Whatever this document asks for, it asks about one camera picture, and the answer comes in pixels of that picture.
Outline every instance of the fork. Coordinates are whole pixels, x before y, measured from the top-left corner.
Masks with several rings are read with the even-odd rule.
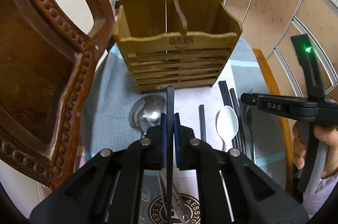
[[[251,106],[245,104],[243,107],[243,119],[244,123],[249,128],[250,138],[251,138],[251,147],[250,147],[250,154],[251,154],[251,161],[256,164],[256,152],[255,152],[255,144],[254,144],[254,133],[252,131],[251,123],[252,123],[252,113],[251,113]]]

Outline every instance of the metal ladle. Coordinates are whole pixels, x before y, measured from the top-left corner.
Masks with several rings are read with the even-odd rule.
[[[165,104],[165,98],[160,95],[149,95],[142,97],[136,101],[130,109],[129,124],[134,128],[141,129],[142,136],[145,136],[149,128],[160,124],[161,115],[164,112]],[[165,188],[167,188],[167,178],[165,171],[160,170],[158,171],[158,174]],[[182,197],[174,185],[172,187],[172,197],[172,205],[179,219],[183,224],[190,223],[190,214],[184,205]]]

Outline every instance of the wooden chair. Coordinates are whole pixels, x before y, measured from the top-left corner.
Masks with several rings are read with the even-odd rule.
[[[112,36],[109,0],[87,35],[55,0],[0,0],[0,159],[54,189],[73,173],[83,103]]]

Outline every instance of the black chopstick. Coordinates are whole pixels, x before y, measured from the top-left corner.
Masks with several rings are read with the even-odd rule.
[[[231,99],[230,99],[230,94],[229,94],[229,89],[226,84],[226,81],[219,81],[218,82],[219,90],[221,91],[222,99],[223,99],[223,104],[225,106],[232,106]],[[239,141],[236,139],[232,139],[231,141],[232,145],[234,148],[239,148]]]
[[[204,115],[204,105],[199,105],[198,112],[199,112],[199,127],[201,131],[201,140],[206,142],[207,133],[206,133],[206,118]]]
[[[238,137],[239,142],[241,146],[241,152],[243,152],[246,155],[246,145],[245,145],[245,137],[244,137],[244,130],[243,130],[243,124],[242,124],[242,117],[241,117],[241,111],[239,110],[239,104],[237,100],[236,93],[234,91],[234,88],[230,89],[230,96],[234,105],[234,111],[237,115],[238,119]]]

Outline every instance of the circular logo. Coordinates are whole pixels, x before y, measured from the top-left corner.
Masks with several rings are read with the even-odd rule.
[[[190,219],[192,224],[199,224],[201,220],[201,212],[199,210],[199,201],[190,195],[180,194],[183,203],[187,208],[187,211],[190,212]],[[165,224],[167,223],[167,214],[163,204],[162,196],[155,198],[149,206],[148,210],[149,219],[153,224]],[[171,209],[171,223],[182,224],[182,221],[177,217],[174,209]]]

